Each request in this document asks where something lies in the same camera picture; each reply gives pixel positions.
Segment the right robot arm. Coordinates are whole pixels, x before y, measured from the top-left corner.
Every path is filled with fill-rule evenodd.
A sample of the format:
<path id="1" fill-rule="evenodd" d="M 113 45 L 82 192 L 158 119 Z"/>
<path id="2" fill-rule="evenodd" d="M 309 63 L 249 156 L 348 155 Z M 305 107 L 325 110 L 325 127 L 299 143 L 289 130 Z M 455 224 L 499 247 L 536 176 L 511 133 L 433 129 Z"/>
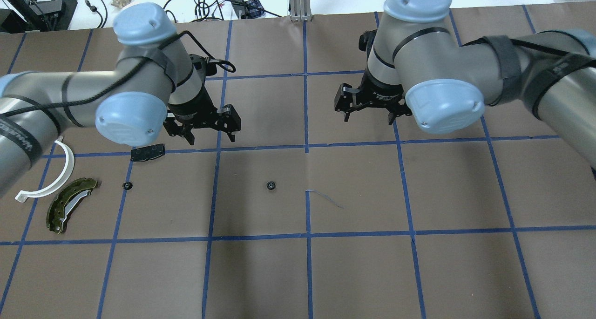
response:
<path id="1" fill-rule="evenodd" d="M 453 0 L 385 0 L 376 30 L 359 39 L 367 63 L 360 86 L 334 99 L 347 121 L 366 108 L 411 115 L 428 134 L 478 121 L 485 107 L 521 101 L 593 168 L 595 37 L 583 29 L 520 38 L 488 35 L 459 46 L 445 24 Z"/>

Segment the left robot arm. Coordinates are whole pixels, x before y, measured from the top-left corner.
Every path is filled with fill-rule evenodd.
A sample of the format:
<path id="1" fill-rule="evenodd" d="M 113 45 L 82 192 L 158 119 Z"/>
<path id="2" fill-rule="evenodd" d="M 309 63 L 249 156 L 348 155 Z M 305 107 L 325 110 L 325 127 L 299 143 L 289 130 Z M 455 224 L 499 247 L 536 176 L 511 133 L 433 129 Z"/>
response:
<path id="1" fill-rule="evenodd" d="M 241 118 L 218 109 L 206 77 L 225 60 L 188 54 L 165 10 L 144 2 L 121 11 L 113 24 L 123 50 L 112 71 L 25 71 L 1 78 L 1 194 L 6 194 L 68 128 L 94 127 L 130 147 L 151 145 L 160 131 L 194 143 L 192 130 L 224 132 L 234 142 Z"/>

